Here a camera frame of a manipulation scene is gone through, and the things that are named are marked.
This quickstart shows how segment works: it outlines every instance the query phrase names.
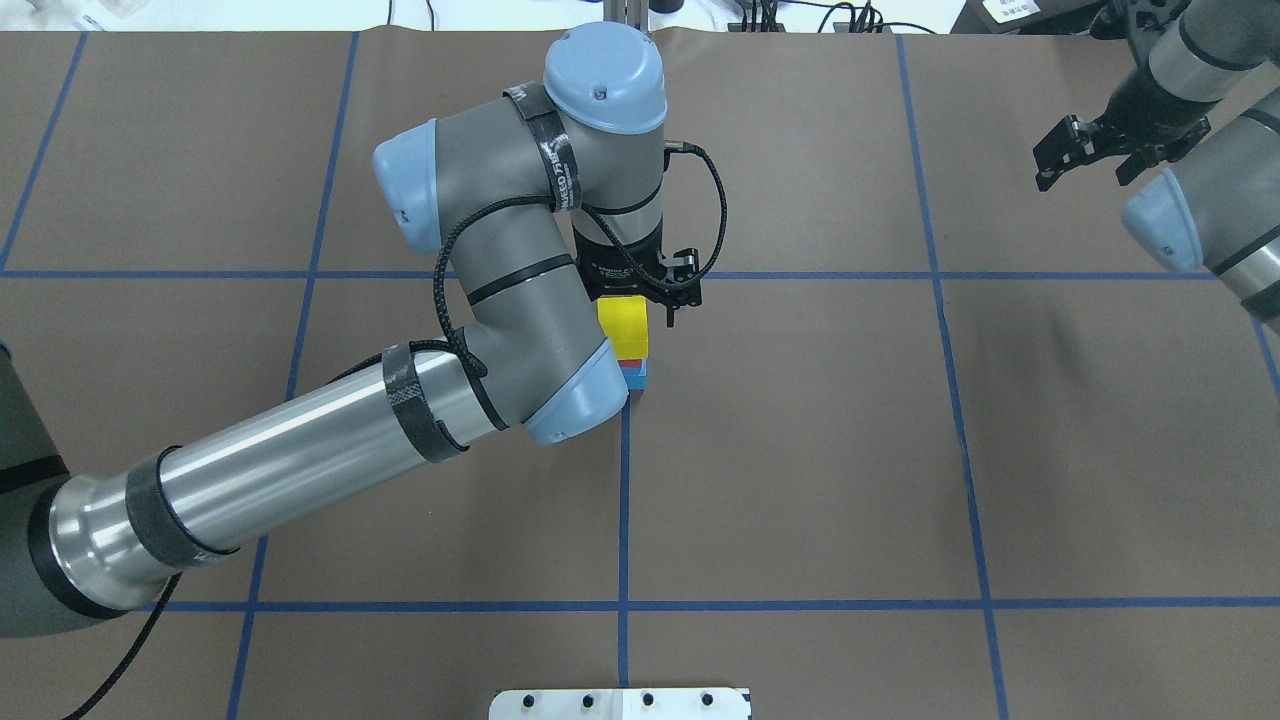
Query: blue block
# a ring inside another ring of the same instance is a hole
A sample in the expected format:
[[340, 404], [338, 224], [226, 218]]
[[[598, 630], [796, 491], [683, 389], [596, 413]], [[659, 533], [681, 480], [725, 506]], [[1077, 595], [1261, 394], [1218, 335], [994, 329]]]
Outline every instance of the blue block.
[[641, 360], [640, 368], [622, 368], [622, 379], [627, 380], [627, 389], [644, 389], [649, 379], [649, 361]]

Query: white label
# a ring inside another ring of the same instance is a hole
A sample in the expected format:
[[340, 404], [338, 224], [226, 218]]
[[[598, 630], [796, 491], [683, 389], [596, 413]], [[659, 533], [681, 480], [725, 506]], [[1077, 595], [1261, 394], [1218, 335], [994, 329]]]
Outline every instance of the white label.
[[1039, 12], [1036, 0], [982, 0], [982, 6], [997, 23], [1007, 23]]

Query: black cable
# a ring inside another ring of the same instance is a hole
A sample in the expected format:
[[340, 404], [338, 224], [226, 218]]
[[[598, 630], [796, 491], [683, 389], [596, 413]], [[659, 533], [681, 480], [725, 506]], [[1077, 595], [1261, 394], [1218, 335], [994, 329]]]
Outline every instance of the black cable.
[[858, 8], [854, 8], [852, 3], [836, 3], [835, 5], [824, 5], [827, 8], [827, 14], [822, 17], [822, 22], [818, 23], [818, 32], [822, 32], [827, 27], [827, 20], [831, 19], [831, 14], [841, 8], [849, 9], [849, 24], [854, 24], [854, 14], [858, 13]]
[[850, 10], [850, 18], [849, 18], [849, 20], [850, 20], [850, 23], [849, 23], [850, 24], [849, 31], [850, 32], [881, 32], [886, 27], [902, 26], [902, 27], [914, 27], [915, 29], [923, 29], [924, 32], [927, 32], [929, 35], [938, 35], [936, 31], [929, 29], [929, 28], [927, 28], [924, 26], [920, 26], [920, 24], [915, 24], [915, 23], [906, 23], [906, 22], [890, 22], [890, 23], [887, 23], [887, 22], [884, 22], [884, 14], [881, 13], [876, 8], [872, 8], [870, 3], [868, 3], [867, 5], [863, 5], [863, 8], [861, 8], [864, 12], [868, 12], [868, 17], [864, 20], [863, 18], [858, 18], [858, 17], [854, 15], [854, 13], [858, 10], [858, 8], [854, 8], [852, 3], [836, 3], [835, 5], [831, 5], [831, 4], [827, 4], [827, 3], [813, 3], [812, 0], [776, 0], [776, 1], [777, 3], [787, 3], [790, 5], [808, 5], [810, 8], [827, 8], [827, 14], [823, 17], [822, 24], [818, 26], [818, 32], [823, 31], [823, 28], [827, 24], [827, 20], [831, 18], [831, 13], [836, 8], [847, 8]]
[[[707, 275], [707, 273], [710, 272], [712, 266], [716, 265], [716, 260], [719, 258], [721, 249], [724, 246], [724, 233], [728, 231], [728, 200], [724, 193], [724, 182], [721, 179], [719, 170], [716, 169], [716, 163], [712, 161], [710, 156], [707, 154], [705, 150], [691, 142], [684, 142], [681, 143], [680, 147], [668, 149], [666, 150], [666, 152], [680, 154], [680, 155], [698, 155], [699, 158], [701, 158], [703, 163], [707, 165], [707, 169], [712, 174], [712, 179], [716, 182], [716, 192], [717, 195], [719, 195], [721, 220], [719, 220], [719, 231], [716, 234], [716, 247], [712, 250], [712, 255], [710, 258], [708, 258], [707, 264], [696, 273], [680, 282], [667, 282], [664, 279], [658, 279], [653, 277], [652, 274], [649, 274], [648, 270], [644, 269], [640, 261], [631, 255], [631, 252], [626, 249], [626, 246], [622, 245], [622, 241], [618, 240], [618, 236], [613, 232], [613, 228], [608, 225], [608, 223], [604, 220], [604, 217], [599, 213], [599, 210], [591, 208], [590, 205], [582, 205], [582, 211], [586, 213], [588, 217], [590, 217], [595, 222], [595, 224], [600, 227], [600, 231], [604, 232], [604, 236], [609, 238], [609, 242], [613, 245], [613, 247], [622, 254], [622, 258], [626, 260], [627, 265], [630, 265], [631, 269], [636, 272], [640, 279], [643, 279], [644, 282], [649, 283], [650, 286], [658, 290], [676, 291], [691, 287], [694, 283], [703, 279]], [[420, 350], [438, 350], [440, 352], [452, 352], [453, 355], [458, 356], [458, 360], [462, 363], [463, 368], [467, 370], [468, 374], [474, 373], [476, 377], [480, 378], [489, 374], [489, 369], [485, 366], [485, 364], [481, 363], [479, 357], [472, 355], [462, 343], [462, 338], [453, 328], [453, 322], [449, 318], [449, 305], [444, 297], [444, 274], [449, 268], [449, 258], [453, 255], [453, 246], [458, 242], [458, 238], [462, 236], [463, 232], [467, 231], [467, 228], [470, 228], [481, 219], [499, 210], [506, 210], [508, 208], [517, 208], [522, 205], [552, 205], [554, 199], [552, 199], [549, 195], [525, 195], [525, 196], [507, 197], [504, 200], [498, 200], [495, 202], [485, 205], [484, 208], [476, 210], [475, 213], [460, 220], [458, 224], [453, 225], [453, 229], [449, 231], [448, 237], [445, 237], [444, 242], [440, 245], [439, 256], [435, 260], [435, 273], [431, 277], [431, 299], [435, 302], [435, 316], [440, 322], [440, 331], [444, 333], [444, 340], [443, 341], [417, 340], [410, 342], [408, 346], [410, 352], [417, 352]], [[381, 354], [374, 355], [371, 357], [367, 357], [357, 363], [356, 365], [340, 373], [338, 377], [335, 377], [329, 382], [333, 383], [340, 380], [347, 375], [358, 373], [366, 368], [371, 368], [380, 361], [381, 361]]]
[[156, 600], [155, 609], [151, 611], [151, 615], [147, 618], [147, 621], [142, 624], [142, 629], [138, 630], [138, 637], [133, 641], [133, 644], [129, 647], [129, 651], [124, 653], [124, 657], [120, 659], [120, 662], [115, 666], [115, 670], [111, 670], [111, 674], [108, 675], [105, 680], [102, 680], [102, 684], [99, 685], [96, 691], [93, 691], [93, 694], [91, 694], [88, 700], [84, 701], [83, 705], [77, 707], [67, 717], [63, 717], [63, 720], [81, 720], [81, 717], [84, 717], [84, 715], [90, 710], [93, 710], [93, 706], [96, 706], [104, 697], [106, 697], [106, 693], [110, 692], [113, 687], [115, 687], [115, 683], [120, 679], [122, 675], [124, 675], [124, 671], [129, 669], [129, 664], [133, 662], [133, 659], [138, 656], [138, 652], [142, 650], [142, 643], [147, 642], [147, 635], [151, 634], [151, 629], [155, 628], [156, 620], [160, 619], [160, 614], [164, 612], [165, 606], [169, 605], [169, 598], [173, 597], [173, 591], [178, 587], [179, 579], [182, 579], [182, 573], [178, 573], [177, 575], [169, 578], [169, 582], [165, 583], [164, 585], [164, 591]]
[[778, 27], [778, 0], [769, 1], [769, 32], [782, 32]]
[[458, 224], [453, 225], [453, 229], [449, 231], [449, 236], [445, 237], [444, 243], [440, 245], [440, 254], [435, 259], [435, 277], [431, 278], [431, 297], [435, 300], [435, 318], [440, 320], [440, 329], [444, 331], [444, 341], [449, 343], [451, 351], [458, 356], [458, 360], [462, 361], [462, 365], [467, 369], [468, 374], [474, 373], [476, 377], [483, 378], [489, 374], [489, 369], [485, 368], [484, 363], [481, 363], [479, 357], [472, 355], [466, 346], [462, 345], [458, 332], [453, 329], [453, 323], [449, 320], [449, 304], [444, 299], [444, 273], [449, 269], [449, 256], [453, 254], [453, 246], [458, 242], [458, 237], [466, 232], [467, 228], [476, 224], [485, 217], [497, 213], [498, 210], [506, 210], [507, 208], [516, 208], [520, 205], [552, 205], [553, 202], [554, 200], [549, 195], [525, 195], [490, 202], [463, 218]]
[[712, 256], [707, 259], [707, 264], [703, 265], [700, 270], [698, 270], [692, 275], [680, 282], [660, 281], [650, 275], [649, 272], [645, 270], [644, 266], [640, 264], [640, 261], [636, 260], [635, 256], [632, 256], [631, 252], [626, 249], [626, 246], [622, 245], [622, 241], [618, 240], [617, 234], [614, 234], [613, 228], [611, 228], [609, 224], [604, 222], [604, 217], [600, 215], [599, 210], [591, 208], [590, 205], [582, 205], [582, 211], [586, 213], [593, 220], [595, 220], [595, 224], [600, 228], [602, 232], [604, 232], [604, 237], [609, 238], [609, 243], [612, 243], [613, 247], [622, 254], [622, 258], [627, 261], [627, 265], [631, 266], [631, 270], [635, 272], [636, 275], [640, 277], [640, 279], [643, 279], [645, 283], [658, 290], [675, 291], [691, 287], [698, 281], [703, 279], [707, 275], [707, 273], [710, 272], [712, 266], [716, 265], [716, 259], [719, 258], [721, 247], [724, 246], [724, 232], [728, 229], [728, 200], [724, 196], [724, 183], [721, 181], [719, 172], [716, 169], [716, 163], [712, 163], [712, 159], [709, 155], [707, 155], [705, 150], [694, 145], [692, 142], [684, 142], [678, 149], [671, 149], [667, 150], [667, 152], [677, 155], [698, 155], [699, 158], [701, 158], [703, 163], [707, 164], [707, 169], [712, 173], [712, 179], [716, 181], [716, 192], [719, 193], [721, 224], [719, 224], [719, 232], [716, 234], [716, 249], [712, 250]]
[[901, 22], [893, 22], [893, 23], [877, 23], [877, 24], [873, 24], [873, 26], [870, 26], [869, 28], [867, 28], [867, 29], [865, 29], [865, 31], [863, 31], [863, 32], [878, 32], [878, 31], [879, 31], [879, 28], [886, 28], [886, 27], [893, 27], [893, 26], [902, 26], [902, 27], [914, 27], [915, 29], [923, 29], [924, 32], [927, 32], [927, 33], [929, 33], [929, 35], [938, 35], [938, 33], [937, 33], [937, 31], [932, 31], [932, 29], [929, 29], [929, 28], [927, 28], [927, 27], [924, 27], [924, 26], [918, 26], [918, 24], [915, 24], [915, 23], [901, 23]]

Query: black velcro strap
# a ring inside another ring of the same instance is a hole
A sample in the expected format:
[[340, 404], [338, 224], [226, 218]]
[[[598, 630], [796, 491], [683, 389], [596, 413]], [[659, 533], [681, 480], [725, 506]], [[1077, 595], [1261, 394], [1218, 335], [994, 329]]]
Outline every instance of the black velcro strap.
[[401, 430], [422, 457], [429, 462], [444, 462], [466, 452], [467, 448], [454, 442], [444, 423], [431, 414], [408, 345], [401, 342], [383, 351], [383, 383]]
[[627, 213], [635, 213], [636, 210], [648, 205], [650, 200], [658, 197], [659, 191], [662, 191], [660, 182], [658, 183], [658, 187], [653, 188], [653, 192], [650, 192], [648, 197], [634, 205], [627, 205], [626, 208], [598, 208], [593, 205], [591, 209], [602, 215], [626, 215]]
[[1258, 236], [1258, 238], [1254, 240], [1253, 242], [1251, 242], [1251, 243], [1245, 245], [1244, 247], [1236, 250], [1226, 260], [1222, 260], [1217, 265], [1213, 265], [1212, 268], [1210, 268], [1210, 272], [1212, 272], [1215, 275], [1221, 275], [1222, 273], [1225, 273], [1225, 272], [1230, 270], [1231, 268], [1239, 265], [1240, 261], [1244, 260], [1245, 258], [1248, 258], [1249, 255], [1253, 255], [1254, 252], [1257, 252], [1262, 247], [1270, 245], [1271, 241], [1275, 240], [1275, 238], [1277, 238], [1277, 237], [1280, 237], [1280, 225], [1276, 225], [1276, 227], [1268, 229], [1267, 232], [1265, 232], [1261, 236]]
[[538, 275], [547, 274], [554, 270], [556, 268], [563, 268], [564, 265], [572, 265], [572, 264], [573, 264], [573, 256], [570, 255], [568, 252], [563, 255], [557, 255], [554, 258], [548, 258], [545, 260], [539, 260], [532, 265], [521, 268], [515, 273], [507, 273], [506, 275], [502, 275], [500, 278], [490, 283], [485, 283], [472, 290], [471, 292], [467, 293], [467, 302], [475, 305], [476, 302], [488, 300], [494, 295], [498, 295], [499, 292], [507, 290], [508, 287], [515, 287], [525, 281], [536, 278]]
[[61, 455], [50, 455], [0, 470], [0, 495], [67, 474]]
[[31, 518], [27, 520], [27, 551], [31, 553], [31, 562], [36, 568], [40, 580], [45, 583], [45, 589], [68, 610], [95, 620], [119, 618], [128, 610], [108, 607], [82, 593], [58, 562], [58, 556], [54, 553], [54, 539], [49, 534], [49, 514], [54, 507], [54, 496], [61, 487], [61, 484], [56, 484], [45, 491], [36, 501], [36, 506], [31, 509]]
[[178, 446], [168, 447], [129, 470], [124, 480], [124, 510], [138, 542], [160, 562], [174, 570], [212, 565], [239, 548], [218, 550], [197, 541], [173, 511], [160, 486], [160, 462], [174, 450]]
[[577, 174], [577, 160], [573, 159], [573, 145], [564, 132], [564, 123], [556, 111], [556, 102], [540, 82], [526, 82], [503, 92], [516, 111], [525, 119], [529, 132], [538, 143], [538, 152], [547, 169], [547, 181], [556, 199], [553, 211], [561, 213], [582, 206], [582, 183]]
[[1276, 118], [1271, 113], [1263, 113], [1257, 108], [1249, 108], [1248, 110], [1240, 113], [1242, 118], [1249, 118], [1251, 120], [1261, 124], [1262, 127], [1270, 129], [1271, 132], [1280, 135], [1280, 118]]
[[1270, 287], [1254, 293], [1253, 297], [1240, 302], [1240, 305], [1249, 311], [1249, 315], [1257, 318], [1260, 323], [1270, 323], [1280, 318], [1280, 281], [1271, 283]]

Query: yellow block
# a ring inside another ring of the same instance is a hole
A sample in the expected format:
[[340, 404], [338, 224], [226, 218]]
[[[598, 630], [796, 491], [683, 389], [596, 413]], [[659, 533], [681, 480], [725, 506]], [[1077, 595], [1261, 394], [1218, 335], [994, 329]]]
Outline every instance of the yellow block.
[[595, 301], [595, 313], [618, 360], [649, 357], [649, 305], [644, 297], [602, 297]]

